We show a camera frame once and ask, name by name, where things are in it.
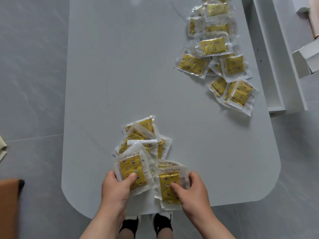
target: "person's right hand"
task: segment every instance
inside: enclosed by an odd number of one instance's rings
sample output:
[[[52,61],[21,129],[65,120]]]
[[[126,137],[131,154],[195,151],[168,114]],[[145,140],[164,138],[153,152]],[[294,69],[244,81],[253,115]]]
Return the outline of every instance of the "person's right hand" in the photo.
[[[181,186],[171,183],[172,189],[178,195],[184,213],[195,227],[214,217],[211,209],[208,193],[204,182],[197,172],[188,173],[190,189],[185,190]]]

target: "white table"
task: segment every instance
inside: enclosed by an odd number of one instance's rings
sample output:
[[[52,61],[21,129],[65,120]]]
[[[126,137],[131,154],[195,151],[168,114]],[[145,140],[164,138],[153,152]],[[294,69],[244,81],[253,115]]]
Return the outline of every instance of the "white table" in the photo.
[[[173,69],[185,18],[200,0],[70,0],[62,189],[92,218],[113,168],[121,126],[156,115],[173,139],[169,160],[197,171],[211,205],[255,201],[274,187],[280,160],[241,0],[239,43],[260,90],[252,117],[221,107],[201,80]],[[149,191],[128,215],[160,211]]]

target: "gray tile floor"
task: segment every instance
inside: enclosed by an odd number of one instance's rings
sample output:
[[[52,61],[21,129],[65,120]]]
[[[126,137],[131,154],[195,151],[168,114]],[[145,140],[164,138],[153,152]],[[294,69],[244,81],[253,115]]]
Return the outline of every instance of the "gray tile floor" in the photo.
[[[276,5],[294,51],[312,36],[290,1]],[[20,238],[78,238],[90,222],[61,190],[68,16],[69,0],[0,1],[0,134],[9,145],[0,179],[26,180]],[[319,73],[301,84],[309,111],[272,118],[282,163],[273,191],[213,208],[236,238],[319,238]],[[176,238],[199,238],[182,212],[174,213],[173,228]],[[137,238],[154,237],[143,216]]]

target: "forearm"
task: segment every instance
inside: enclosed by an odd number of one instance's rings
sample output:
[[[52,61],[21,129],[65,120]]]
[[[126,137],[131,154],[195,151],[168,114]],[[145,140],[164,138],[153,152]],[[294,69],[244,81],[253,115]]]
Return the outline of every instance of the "forearm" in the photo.
[[[115,239],[118,227],[117,217],[114,214],[99,210],[80,239]]]
[[[235,239],[212,211],[197,219],[195,227],[203,239]]]

